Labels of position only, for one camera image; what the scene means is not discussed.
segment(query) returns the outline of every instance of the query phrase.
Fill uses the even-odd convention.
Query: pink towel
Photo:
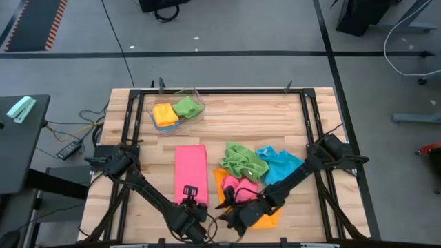
[[[227,176],[226,178],[223,179],[222,189],[226,189],[228,186],[233,187],[234,195],[236,195],[236,192],[241,188],[250,189],[254,192],[257,192],[259,189],[259,185],[257,183],[250,182],[248,178],[237,179],[233,176]],[[239,191],[239,193],[236,196],[236,202],[237,203],[244,202],[253,198],[254,196],[255,193],[251,193],[247,190],[242,189]]]
[[[174,201],[178,204],[187,196],[184,186],[198,187],[196,202],[208,205],[207,152],[204,145],[176,147],[174,155]]]

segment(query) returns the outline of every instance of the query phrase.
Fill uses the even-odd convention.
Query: light green towel
[[[225,155],[227,157],[222,159],[220,165],[236,178],[246,176],[251,181],[257,182],[269,169],[267,162],[261,160],[253,151],[235,142],[227,142]]]
[[[201,113],[202,107],[196,104],[190,96],[186,96],[173,105],[173,110],[178,116],[184,116],[190,120]]]

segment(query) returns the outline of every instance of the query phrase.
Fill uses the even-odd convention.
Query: black table
[[[68,180],[30,169],[50,96],[32,95],[37,103],[22,124],[6,116],[6,112],[23,96],[0,97],[0,195],[16,194],[24,187],[86,199],[88,188]]]

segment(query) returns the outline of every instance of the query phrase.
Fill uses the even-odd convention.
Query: cyan towel
[[[258,149],[256,154],[269,165],[269,171],[262,176],[262,180],[266,185],[285,179],[303,164],[303,160],[292,156],[285,150],[277,154],[272,146]]]

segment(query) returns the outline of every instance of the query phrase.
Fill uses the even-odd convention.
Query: orange cloth
[[[214,171],[214,179],[216,180],[216,188],[218,191],[219,204],[223,203],[225,200],[225,196],[223,195],[222,189],[222,181],[227,176],[231,176],[226,169],[218,168]],[[252,229],[265,229],[265,228],[274,228],[277,226],[278,219],[280,218],[282,208],[280,208],[276,213],[272,216],[268,216],[265,214],[260,218],[260,220],[255,223],[251,228]]]
[[[179,121],[170,103],[156,104],[153,107],[153,116],[158,127],[168,127]]]

